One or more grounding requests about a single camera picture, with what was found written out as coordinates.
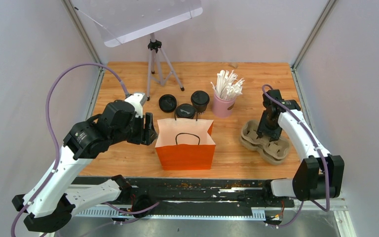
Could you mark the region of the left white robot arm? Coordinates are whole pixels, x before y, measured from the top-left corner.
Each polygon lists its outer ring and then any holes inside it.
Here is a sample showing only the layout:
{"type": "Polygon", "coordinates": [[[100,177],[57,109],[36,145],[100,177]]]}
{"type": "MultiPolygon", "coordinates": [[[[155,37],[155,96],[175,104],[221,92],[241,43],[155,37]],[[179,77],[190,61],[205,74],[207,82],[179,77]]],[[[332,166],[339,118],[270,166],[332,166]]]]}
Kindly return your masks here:
{"type": "Polygon", "coordinates": [[[115,200],[128,203],[132,188],[121,175],[79,192],[68,192],[68,187],[111,145],[125,141],[148,146],[156,137],[152,113],[144,113],[142,103],[131,97],[108,103],[101,114],[76,123],[46,176],[30,192],[12,200],[16,210],[26,214],[27,230],[53,233],[78,213],[98,204],[115,200]]]}

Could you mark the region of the cardboard cup carrier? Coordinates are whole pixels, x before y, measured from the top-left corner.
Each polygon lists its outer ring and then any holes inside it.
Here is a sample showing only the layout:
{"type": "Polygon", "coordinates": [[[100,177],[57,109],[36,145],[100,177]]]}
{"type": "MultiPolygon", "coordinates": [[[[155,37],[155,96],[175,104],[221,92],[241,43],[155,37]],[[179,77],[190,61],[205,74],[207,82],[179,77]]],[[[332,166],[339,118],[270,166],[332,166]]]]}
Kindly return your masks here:
{"type": "Polygon", "coordinates": [[[280,137],[276,141],[264,135],[258,137],[257,129],[259,121],[250,120],[241,129],[240,143],[251,151],[263,152],[265,155],[275,159],[284,159],[290,152],[291,144],[288,139],[280,137]]]}

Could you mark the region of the orange paper bag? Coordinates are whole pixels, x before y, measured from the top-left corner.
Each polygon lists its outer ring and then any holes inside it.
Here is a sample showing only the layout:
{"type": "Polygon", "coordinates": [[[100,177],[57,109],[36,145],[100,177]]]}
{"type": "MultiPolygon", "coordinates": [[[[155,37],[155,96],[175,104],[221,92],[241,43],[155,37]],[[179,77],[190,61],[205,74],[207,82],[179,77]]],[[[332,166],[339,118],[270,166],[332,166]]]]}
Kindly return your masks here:
{"type": "Polygon", "coordinates": [[[165,118],[157,124],[155,150],[163,170],[211,169],[216,148],[213,120],[165,118]]]}

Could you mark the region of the black cup lid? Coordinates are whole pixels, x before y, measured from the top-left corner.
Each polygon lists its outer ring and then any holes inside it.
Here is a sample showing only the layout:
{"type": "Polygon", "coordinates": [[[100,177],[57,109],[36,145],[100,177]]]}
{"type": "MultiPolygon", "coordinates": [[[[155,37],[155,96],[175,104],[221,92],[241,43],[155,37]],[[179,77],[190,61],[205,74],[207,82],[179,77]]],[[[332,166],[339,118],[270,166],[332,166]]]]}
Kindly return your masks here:
{"type": "Polygon", "coordinates": [[[176,118],[184,118],[184,119],[193,119],[196,115],[197,111],[195,107],[188,103],[180,104],[175,109],[175,117],[176,118]]]}
{"type": "Polygon", "coordinates": [[[209,94],[202,90],[195,91],[191,97],[190,100],[193,104],[196,104],[198,106],[206,105],[210,101],[209,94]]]}

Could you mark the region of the black paper coffee cup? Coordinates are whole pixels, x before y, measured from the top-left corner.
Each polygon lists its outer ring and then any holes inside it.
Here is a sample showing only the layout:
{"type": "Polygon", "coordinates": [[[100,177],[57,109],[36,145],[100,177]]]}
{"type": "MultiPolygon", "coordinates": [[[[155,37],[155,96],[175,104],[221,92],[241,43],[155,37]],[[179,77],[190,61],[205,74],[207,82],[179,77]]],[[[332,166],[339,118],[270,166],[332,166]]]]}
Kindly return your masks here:
{"type": "Polygon", "coordinates": [[[208,104],[209,104],[208,102],[202,103],[202,104],[192,102],[192,106],[196,109],[196,111],[199,115],[202,115],[206,112],[208,104]]]}

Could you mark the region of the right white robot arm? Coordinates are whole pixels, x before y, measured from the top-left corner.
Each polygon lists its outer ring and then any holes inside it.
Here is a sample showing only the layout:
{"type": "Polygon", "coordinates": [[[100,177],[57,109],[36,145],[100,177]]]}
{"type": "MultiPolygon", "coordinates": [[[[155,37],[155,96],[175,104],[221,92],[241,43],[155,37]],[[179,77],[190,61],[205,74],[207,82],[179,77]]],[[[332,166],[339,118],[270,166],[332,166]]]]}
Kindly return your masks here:
{"type": "Polygon", "coordinates": [[[331,154],[317,139],[304,120],[295,100],[284,100],[278,89],[263,90],[265,110],[256,134],[271,142],[284,131],[291,140],[301,163],[292,179],[274,179],[262,192],[263,202],[275,206],[282,197],[300,201],[337,198],[341,193],[344,160],[331,154]]]}

